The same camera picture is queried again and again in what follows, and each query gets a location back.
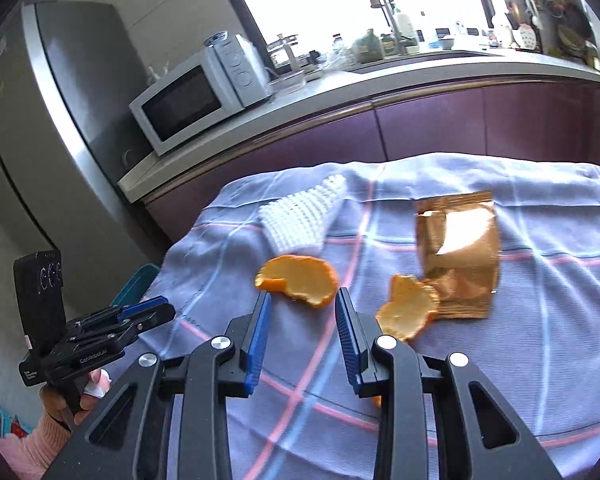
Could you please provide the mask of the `pink sleeve left forearm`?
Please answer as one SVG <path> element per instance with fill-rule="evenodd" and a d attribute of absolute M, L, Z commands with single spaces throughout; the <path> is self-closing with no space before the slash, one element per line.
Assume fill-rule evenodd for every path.
<path fill-rule="evenodd" d="M 41 479 L 70 437 L 69 430 L 44 414 L 27 437 L 0 438 L 0 479 Z"/>

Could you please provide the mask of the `left hand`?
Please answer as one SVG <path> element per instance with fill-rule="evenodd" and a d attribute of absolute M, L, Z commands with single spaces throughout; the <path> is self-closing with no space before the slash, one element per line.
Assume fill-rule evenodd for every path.
<path fill-rule="evenodd" d="M 53 420 L 73 430 L 94 410 L 110 386 L 108 372 L 99 368 L 76 382 L 68 382 L 58 387 L 43 386 L 40 398 L 44 410 Z"/>

